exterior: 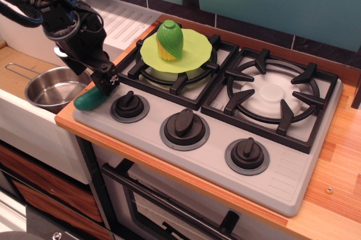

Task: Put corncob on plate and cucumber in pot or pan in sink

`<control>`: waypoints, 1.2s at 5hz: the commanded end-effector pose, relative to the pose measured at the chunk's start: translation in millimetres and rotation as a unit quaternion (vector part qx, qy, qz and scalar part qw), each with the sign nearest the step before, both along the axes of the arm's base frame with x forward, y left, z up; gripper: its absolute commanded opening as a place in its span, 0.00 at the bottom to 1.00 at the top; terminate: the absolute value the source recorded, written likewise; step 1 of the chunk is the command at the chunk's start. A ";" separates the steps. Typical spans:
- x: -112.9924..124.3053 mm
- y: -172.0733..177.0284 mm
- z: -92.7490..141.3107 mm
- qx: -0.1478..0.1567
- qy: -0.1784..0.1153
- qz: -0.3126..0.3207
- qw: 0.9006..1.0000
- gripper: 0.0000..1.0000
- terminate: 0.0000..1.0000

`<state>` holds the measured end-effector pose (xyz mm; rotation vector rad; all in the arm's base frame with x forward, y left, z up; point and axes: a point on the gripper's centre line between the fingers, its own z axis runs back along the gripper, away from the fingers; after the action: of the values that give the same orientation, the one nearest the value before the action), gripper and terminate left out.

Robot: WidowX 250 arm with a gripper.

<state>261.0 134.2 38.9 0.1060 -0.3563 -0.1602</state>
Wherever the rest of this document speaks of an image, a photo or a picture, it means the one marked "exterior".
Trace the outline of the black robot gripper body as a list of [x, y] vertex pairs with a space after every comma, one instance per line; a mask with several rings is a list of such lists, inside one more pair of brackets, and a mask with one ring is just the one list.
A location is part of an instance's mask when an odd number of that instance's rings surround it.
[[61, 0], [42, 0], [43, 31], [67, 54], [66, 64], [80, 74], [88, 67], [98, 75], [114, 76], [115, 66], [103, 51], [106, 37], [103, 19], [82, 0], [68, 5]]

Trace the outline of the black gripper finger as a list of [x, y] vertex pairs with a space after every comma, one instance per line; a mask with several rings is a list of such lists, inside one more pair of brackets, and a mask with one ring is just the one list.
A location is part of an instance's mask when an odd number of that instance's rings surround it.
[[109, 96], [120, 84], [118, 73], [114, 65], [108, 66], [105, 70], [94, 71], [91, 75], [91, 79], [104, 96]]

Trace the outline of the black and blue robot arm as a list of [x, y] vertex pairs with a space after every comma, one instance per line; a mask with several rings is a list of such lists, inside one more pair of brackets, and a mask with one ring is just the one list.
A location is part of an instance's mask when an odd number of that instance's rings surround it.
[[103, 18], [82, 0], [1, 0], [1, 15], [27, 28], [41, 26], [61, 60], [77, 75], [87, 68], [104, 96], [119, 85], [115, 65], [103, 50]]

